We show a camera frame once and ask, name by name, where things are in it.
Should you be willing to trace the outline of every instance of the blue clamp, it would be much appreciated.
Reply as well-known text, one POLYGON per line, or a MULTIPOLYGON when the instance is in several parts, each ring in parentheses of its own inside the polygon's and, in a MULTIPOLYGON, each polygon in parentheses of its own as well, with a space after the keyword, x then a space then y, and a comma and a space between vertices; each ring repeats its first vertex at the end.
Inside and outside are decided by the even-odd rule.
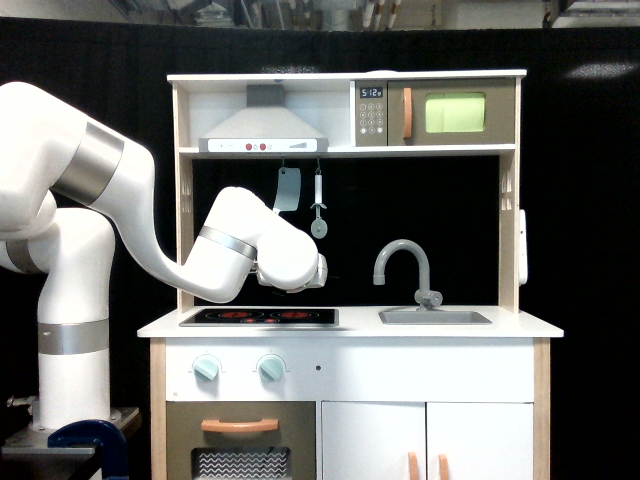
POLYGON ((100 448, 103 480, 129 480, 127 440, 118 427, 105 420, 82 420, 56 430, 49 448, 94 445, 100 448))

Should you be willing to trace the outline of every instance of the oven handle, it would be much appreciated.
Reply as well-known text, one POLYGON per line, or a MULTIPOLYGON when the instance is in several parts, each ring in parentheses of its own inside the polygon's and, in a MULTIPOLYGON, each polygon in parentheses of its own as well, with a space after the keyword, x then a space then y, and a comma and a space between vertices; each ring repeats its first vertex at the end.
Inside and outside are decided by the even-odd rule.
POLYGON ((271 432, 278 429, 278 419, 264 419, 259 422, 221 422, 203 420, 202 430, 215 433, 271 432))
POLYGON ((411 88, 405 88, 403 94, 404 104, 404 130, 402 132, 402 138, 411 138, 411 132, 413 132, 413 98, 411 95, 411 88))

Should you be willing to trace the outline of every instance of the black backdrop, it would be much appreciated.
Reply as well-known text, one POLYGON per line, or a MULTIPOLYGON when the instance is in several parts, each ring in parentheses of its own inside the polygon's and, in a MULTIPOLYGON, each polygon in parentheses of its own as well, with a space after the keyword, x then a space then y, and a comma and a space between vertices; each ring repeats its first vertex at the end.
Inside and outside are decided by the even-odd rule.
MULTIPOLYGON (((156 227, 169 256, 175 215, 167 74, 527 69, 521 203, 530 280, 521 288, 521 308, 566 333, 552 342, 554 479, 633 476, 640 287, 640 70, 633 68, 639 65, 640 29, 355 34, 0 19, 0 84, 33 83, 153 153, 156 227), (607 79, 567 75, 593 63, 625 65, 627 72, 607 79)), ((196 162, 196 217, 201 221, 228 184, 272 202, 278 166, 196 162)), ((315 162, 287 166, 300 166, 304 179, 301 208, 287 218, 307 229, 315 162)), ((322 169, 329 235, 318 245, 329 262, 327 286, 283 297, 250 279, 236 303, 410 303, 417 267, 409 256, 389 263, 388 286, 371 286, 375 254, 401 237, 430 255, 432 284, 445 302, 496 302, 495 158, 325 161, 322 169)), ((0 399, 37 391, 43 281, 0 271, 0 399)), ((145 417, 130 460, 132 478, 145 479, 149 356, 136 330, 172 310, 175 291, 144 273, 119 244, 110 297, 112 405, 138 406, 145 417)), ((0 406, 1 438, 27 422, 20 409, 0 406)))

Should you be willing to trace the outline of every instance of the toy kitchen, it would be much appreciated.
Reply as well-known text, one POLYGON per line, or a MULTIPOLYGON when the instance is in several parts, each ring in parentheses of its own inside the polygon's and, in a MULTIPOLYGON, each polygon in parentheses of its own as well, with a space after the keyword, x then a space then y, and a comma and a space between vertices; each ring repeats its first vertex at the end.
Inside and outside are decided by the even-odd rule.
MULTIPOLYGON (((519 309, 525 76, 169 76, 178 263, 194 245, 195 162, 494 156, 498 302, 443 303, 429 251, 404 239, 372 259, 371 282, 409 250, 414 305, 196 306, 178 290, 177 309, 138 331, 151 343, 154 480, 550 477, 550 339, 563 332, 519 309)), ((322 238, 321 188, 316 202, 322 238)))

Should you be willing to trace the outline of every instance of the oven door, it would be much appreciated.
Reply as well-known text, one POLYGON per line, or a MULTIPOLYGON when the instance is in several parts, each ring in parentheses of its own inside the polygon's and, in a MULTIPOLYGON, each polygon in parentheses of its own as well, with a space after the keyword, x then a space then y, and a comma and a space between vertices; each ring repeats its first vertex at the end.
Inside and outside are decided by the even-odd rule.
POLYGON ((167 402, 167 478, 315 480, 315 438, 315 402, 167 402))
POLYGON ((502 78, 388 82, 388 143, 515 143, 515 80, 502 78))

